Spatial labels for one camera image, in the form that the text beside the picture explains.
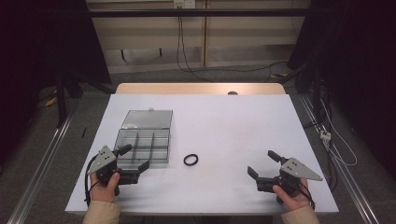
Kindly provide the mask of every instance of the beige sleeve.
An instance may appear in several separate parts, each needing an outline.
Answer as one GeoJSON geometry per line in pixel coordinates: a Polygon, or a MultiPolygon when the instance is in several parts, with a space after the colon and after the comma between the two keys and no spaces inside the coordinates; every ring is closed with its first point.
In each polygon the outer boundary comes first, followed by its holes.
{"type": "Polygon", "coordinates": [[[285,224],[319,224],[318,217],[311,206],[285,213],[282,219],[285,224]]]}
{"type": "Polygon", "coordinates": [[[83,224],[118,224],[120,206],[116,203],[91,201],[83,224]]]}

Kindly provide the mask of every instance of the table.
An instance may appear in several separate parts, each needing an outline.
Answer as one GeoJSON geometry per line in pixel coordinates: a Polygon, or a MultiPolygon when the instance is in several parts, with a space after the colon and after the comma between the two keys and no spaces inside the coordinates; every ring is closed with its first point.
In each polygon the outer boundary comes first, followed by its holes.
{"type": "MultiPolygon", "coordinates": [[[[83,178],[89,159],[103,145],[114,146],[128,110],[172,109],[170,157],[165,165],[152,164],[137,185],[120,186],[117,203],[122,212],[139,216],[256,216],[275,215],[286,209],[272,193],[258,192],[248,176],[251,166],[261,176],[278,175],[280,164],[266,156],[273,150],[285,158],[295,157],[324,176],[287,94],[255,94],[250,84],[210,83],[212,94],[199,94],[204,84],[122,84],[111,96],[76,187],[65,209],[84,214],[83,178]],[[152,85],[156,93],[143,93],[152,85]],[[179,94],[187,88],[188,94],[179,94]],[[226,95],[237,91],[240,95],[226,95]],[[183,158],[199,156],[194,166],[183,158]]],[[[277,89],[279,86],[262,85],[277,89]]],[[[338,208],[325,181],[309,181],[318,213],[338,208]]]]}

